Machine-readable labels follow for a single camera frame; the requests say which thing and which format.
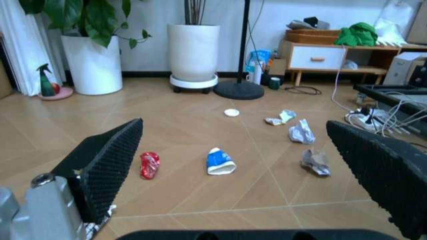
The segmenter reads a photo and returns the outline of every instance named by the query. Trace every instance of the black textured gripper pad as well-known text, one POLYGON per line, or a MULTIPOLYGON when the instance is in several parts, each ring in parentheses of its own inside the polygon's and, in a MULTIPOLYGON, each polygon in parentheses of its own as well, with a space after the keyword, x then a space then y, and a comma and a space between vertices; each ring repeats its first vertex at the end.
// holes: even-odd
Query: black textured gripper pad
POLYGON ((427 156, 407 142, 337 121, 326 123, 343 160, 372 200, 410 239, 426 233, 427 156))
POLYGON ((139 118, 87 137, 52 170, 67 178, 85 223, 100 224, 104 219, 128 176, 142 133, 139 118))

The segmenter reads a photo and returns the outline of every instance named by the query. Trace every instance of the crumpled red can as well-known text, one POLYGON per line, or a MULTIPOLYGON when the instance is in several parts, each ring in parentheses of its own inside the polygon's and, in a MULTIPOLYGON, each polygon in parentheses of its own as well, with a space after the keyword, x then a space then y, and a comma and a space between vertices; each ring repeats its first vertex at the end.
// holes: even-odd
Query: crumpled red can
POLYGON ((153 179, 160 167, 159 155, 155 152, 146 151, 141 154, 141 173, 143 179, 153 179))

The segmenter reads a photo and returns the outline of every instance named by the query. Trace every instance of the caster wheel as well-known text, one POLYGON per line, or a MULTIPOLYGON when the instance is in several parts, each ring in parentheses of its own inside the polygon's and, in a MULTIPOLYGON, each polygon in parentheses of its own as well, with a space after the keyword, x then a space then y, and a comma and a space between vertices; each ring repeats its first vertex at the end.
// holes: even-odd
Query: caster wheel
POLYGON ((176 94, 179 94, 181 92, 181 90, 182 89, 179 86, 174 86, 173 87, 173 92, 176 93, 176 94))
POLYGON ((202 92, 202 93, 204 93, 204 94, 208 94, 210 91, 211 91, 211 88, 210 88, 210 87, 208 87, 208 88, 203 88, 203 89, 201 90, 201 92, 202 92))

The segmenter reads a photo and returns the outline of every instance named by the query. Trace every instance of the green spray bottle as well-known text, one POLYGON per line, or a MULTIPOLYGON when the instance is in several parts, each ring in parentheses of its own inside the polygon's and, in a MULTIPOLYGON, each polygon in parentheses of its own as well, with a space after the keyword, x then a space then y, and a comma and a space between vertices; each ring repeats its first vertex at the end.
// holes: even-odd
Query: green spray bottle
POLYGON ((52 73, 48 68, 48 63, 43 64, 37 68, 37 71, 40 71, 40 89, 41 95, 43 97, 55 96, 55 90, 52 87, 51 82, 48 80, 48 77, 45 74, 45 71, 52 73))

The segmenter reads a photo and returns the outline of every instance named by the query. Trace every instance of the cabinet leg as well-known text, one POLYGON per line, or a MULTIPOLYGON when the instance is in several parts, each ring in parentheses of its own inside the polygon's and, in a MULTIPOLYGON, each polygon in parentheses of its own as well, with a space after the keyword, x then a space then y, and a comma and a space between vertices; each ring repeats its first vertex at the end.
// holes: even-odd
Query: cabinet leg
POLYGON ((302 71, 298 71, 298 74, 296 75, 295 86, 299 86, 300 85, 301 75, 303 75, 303 72, 302 71))
POLYGON ((364 84, 365 83, 365 81, 366 81, 366 77, 368 76, 368 74, 367 73, 364 73, 363 74, 363 76, 362 76, 362 80, 360 81, 360 83, 361 84, 364 84))
POLYGON ((382 79, 383 79, 383 75, 378 75, 376 77, 375 85, 379 85, 381 83, 382 79))
POLYGON ((290 72, 290 81, 293 83, 293 82, 294 82, 294 80, 295 80, 295 72, 294 72, 294 71, 291 71, 291 72, 290 72))

